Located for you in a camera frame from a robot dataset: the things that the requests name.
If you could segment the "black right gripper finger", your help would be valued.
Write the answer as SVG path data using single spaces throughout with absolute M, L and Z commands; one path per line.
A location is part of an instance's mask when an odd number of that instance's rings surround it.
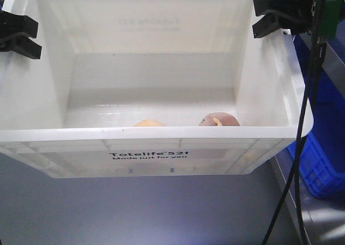
M 307 16 L 313 0 L 253 0 L 256 16 L 274 13 L 280 16 Z
M 294 22 L 279 15 L 269 13 L 252 25 L 254 38 L 263 38 L 282 29 L 290 35 L 298 35 L 312 30 L 312 23 L 308 21 Z

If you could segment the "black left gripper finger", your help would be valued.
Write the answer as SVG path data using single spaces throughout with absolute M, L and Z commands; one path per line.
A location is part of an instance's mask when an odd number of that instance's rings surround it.
M 1 40 L 1 52 L 10 51 L 30 59 L 40 59 L 42 47 L 24 36 Z
M 27 15 L 16 15 L 1 10 L 1 40 L 17 36 L 36 38 L 38 22 Z

